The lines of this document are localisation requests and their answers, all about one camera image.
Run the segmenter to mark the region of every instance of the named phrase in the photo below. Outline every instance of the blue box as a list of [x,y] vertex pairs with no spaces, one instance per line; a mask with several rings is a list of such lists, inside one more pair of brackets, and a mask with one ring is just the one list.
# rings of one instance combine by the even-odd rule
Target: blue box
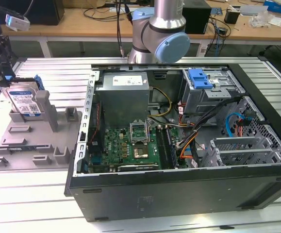
[[276,2],[265,0],[264,6],[268,6],[268,11],[281,13],[281,5],[277,4]]
[[212,89],[213,85],[208,81],[207,75],[202,69],[188,69],[189,78],[195,89]]

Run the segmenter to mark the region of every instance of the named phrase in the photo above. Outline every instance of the ram slot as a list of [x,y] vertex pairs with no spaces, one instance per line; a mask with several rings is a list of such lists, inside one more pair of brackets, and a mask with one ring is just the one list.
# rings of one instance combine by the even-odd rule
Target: ram slot
[[174,159],[174,149],[171,142],[171,138],[168,132],[168,129],[162,129],[163,139],[164,139],[164,148],[166,151],[166,159],[169,169],[174,169],[176,165],[176,156]]
[[166,154],[166,148],[164,146],[162,131],[157,127],[155,129],[155,136],[156,136],[157,146],[160,155],[161,168],[168,169],[167,154]]

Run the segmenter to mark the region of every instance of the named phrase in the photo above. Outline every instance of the green circuit board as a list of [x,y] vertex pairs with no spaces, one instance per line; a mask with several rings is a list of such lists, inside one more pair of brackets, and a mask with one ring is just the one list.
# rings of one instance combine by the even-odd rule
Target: green circuit board
[[[178,131],[176,128],[171,128],[169,131],[173,145],[175,145],[179,141]],[[146,135],[146,132],[143,128],[136,128],[133,130],[132,135],[133,137],[142,137]],[[155,128],[150,128],[149,130],[149,142],[147,145],[133,145],[129,128],[106,129],[105,152],[102,154],[101,165],[117,164],[154,164],[161,169]]]

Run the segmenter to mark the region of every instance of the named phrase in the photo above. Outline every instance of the blue hard drive label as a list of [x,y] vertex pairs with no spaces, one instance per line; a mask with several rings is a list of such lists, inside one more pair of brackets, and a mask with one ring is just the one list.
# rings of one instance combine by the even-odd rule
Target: blue hard drive label
[[26,116],[26,117],[38,117],[41,114],[23,114],[23,115]]
[[33,101],[31,91],[10,91],[10,97],[18,111],[26,117],[37,117],[41,111],[36,102]]

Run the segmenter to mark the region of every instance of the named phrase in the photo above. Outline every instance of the plastic bag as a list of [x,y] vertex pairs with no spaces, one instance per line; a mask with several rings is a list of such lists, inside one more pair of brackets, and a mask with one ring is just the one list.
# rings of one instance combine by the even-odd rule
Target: plastic bag
[[270,27],[269,22],[274,18],[274,15],[268,13],[268,11],[260,12],[256,16],[252,16],[249,20],[249,24],[253,28]]

